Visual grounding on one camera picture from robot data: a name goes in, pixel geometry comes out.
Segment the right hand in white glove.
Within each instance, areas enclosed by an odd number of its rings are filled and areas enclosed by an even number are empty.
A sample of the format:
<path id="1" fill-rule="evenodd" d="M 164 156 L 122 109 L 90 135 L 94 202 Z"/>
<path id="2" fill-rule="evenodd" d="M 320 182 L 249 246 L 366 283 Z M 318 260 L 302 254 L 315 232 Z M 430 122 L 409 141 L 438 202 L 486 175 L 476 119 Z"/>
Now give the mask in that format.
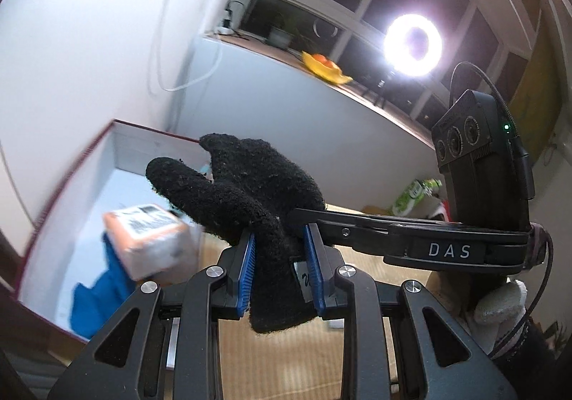
<path id="1" fill-rule="evenodd" d="M 513 348 L 523 329 L 508 339 L 508 335 L 526 314 L 527 286 L 520 280 L 507 280 L 500 288 L 483 297 L 472 313 L 465 316 L 465 327 L 477 345 L 491 355 L 499 344 L 507 343 L 493 357 L 504 355 Z"/>

